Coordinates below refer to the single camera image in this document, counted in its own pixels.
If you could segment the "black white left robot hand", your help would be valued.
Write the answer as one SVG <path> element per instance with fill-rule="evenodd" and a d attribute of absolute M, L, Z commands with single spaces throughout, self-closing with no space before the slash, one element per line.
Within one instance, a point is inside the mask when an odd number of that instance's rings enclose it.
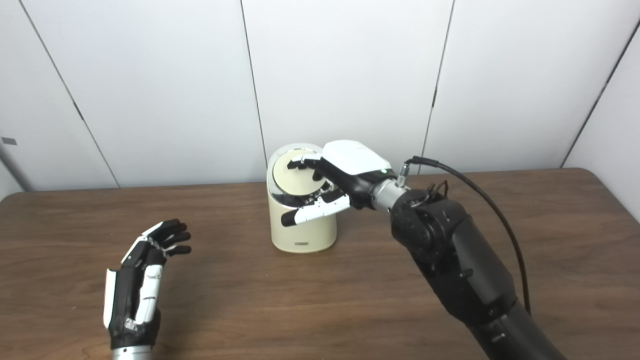
<path fill-rule="evenodd" d="M 142 232 L 119 263 L 107 269 L 103 326 L 114 360 L 150 360 L 158 339 L 162 312 L 158 299 L 167 260 L 189 255 L 188 226 L 167 219 Z"/>

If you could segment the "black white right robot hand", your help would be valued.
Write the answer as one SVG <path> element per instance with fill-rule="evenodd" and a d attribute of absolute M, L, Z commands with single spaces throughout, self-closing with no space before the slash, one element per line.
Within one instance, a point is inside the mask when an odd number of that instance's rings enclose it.
<path fill-rule="evenodd" d="M 350 207 L 390 212 L 406 192 L 397 186 L 398 176 L 390 162 L 354 140 L 331 141 L 320 153 L 297 155 L 287 168 L 312 169 L 314 180 L 328 180 L 334 189 L 283 214 L 284 227 L 338 214 Z"/>

